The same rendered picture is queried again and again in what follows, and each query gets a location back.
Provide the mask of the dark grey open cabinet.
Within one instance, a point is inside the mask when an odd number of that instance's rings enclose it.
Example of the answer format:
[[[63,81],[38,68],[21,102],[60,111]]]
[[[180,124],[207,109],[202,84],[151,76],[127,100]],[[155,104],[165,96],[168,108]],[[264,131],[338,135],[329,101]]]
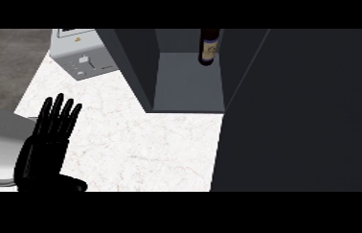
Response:
[[[242,84],[266,29],[223,29],[214,62],[198,61],[198,29],[100,29],[118,70],[148,113],[222,113]]]

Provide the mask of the dark wine bottle tan label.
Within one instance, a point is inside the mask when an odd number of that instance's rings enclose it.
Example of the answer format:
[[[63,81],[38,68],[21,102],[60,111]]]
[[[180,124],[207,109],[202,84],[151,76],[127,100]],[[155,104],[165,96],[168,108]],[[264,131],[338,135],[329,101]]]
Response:
[[[214,62],[219,32],[220,29],[201,30],[198,61],[204,66],[210,66]]]

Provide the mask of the dark grey cabinet door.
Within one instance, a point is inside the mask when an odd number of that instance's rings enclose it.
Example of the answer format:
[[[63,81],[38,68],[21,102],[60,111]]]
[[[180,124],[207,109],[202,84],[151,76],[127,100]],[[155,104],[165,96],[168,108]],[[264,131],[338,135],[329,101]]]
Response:
[[[272,30],[227,107],[211,190],[362,191],[362,30]]]

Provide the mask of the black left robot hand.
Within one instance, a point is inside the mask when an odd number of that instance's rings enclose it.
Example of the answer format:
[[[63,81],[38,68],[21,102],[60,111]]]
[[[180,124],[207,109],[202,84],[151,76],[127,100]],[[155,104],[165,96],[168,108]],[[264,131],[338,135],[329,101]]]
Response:
[[[69,137],[74,131],[81,104],[47,97],[29,137],[25,139],[15,167],[15,184],[19,192],[84,192],[83,180],[60,173]]]

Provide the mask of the grey metal sink basin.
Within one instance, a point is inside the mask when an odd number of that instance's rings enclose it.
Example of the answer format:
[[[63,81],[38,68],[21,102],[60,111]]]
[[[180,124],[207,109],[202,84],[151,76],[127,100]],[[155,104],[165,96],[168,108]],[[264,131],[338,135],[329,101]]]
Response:
[[[35,122],[0,109],[0,187],[15,185],[16,158]]]

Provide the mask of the pale grey box appliance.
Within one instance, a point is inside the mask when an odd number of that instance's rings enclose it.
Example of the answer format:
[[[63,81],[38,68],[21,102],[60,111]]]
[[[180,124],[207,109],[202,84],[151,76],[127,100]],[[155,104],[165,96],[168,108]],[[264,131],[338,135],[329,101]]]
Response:
[[[49,56],[77,81],[118,69],[94,29],[53,29]]]

